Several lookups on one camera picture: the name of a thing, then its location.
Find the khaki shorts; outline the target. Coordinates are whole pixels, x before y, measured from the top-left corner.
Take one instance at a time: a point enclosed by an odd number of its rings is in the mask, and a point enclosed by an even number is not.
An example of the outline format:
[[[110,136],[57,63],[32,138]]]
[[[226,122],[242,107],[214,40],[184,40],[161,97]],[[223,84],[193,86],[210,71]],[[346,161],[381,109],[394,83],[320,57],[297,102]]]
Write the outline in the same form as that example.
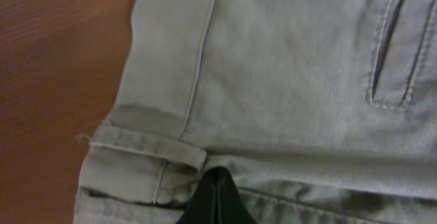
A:
[[[436,222],[436,0],[136,0],[75,223],[175,223],[226,168],[257,223]]]

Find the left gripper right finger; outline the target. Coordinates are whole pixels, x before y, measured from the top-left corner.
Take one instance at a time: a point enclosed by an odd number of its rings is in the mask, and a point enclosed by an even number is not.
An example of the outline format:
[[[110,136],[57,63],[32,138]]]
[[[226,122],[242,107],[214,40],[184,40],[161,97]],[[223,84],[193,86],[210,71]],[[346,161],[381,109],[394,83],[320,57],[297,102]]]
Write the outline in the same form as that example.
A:
[[[218,224],[256,224],[243,204],[230,172],[219,167],[216,171],[216,220]]]

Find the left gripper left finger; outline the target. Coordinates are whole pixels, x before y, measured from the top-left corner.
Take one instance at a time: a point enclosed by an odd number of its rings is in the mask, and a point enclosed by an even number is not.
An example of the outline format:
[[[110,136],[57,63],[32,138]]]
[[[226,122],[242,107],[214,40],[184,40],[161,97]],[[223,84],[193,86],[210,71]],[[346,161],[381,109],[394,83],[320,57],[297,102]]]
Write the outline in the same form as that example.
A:
[[[204,173],[177,224],[216,223],[216,169]]]

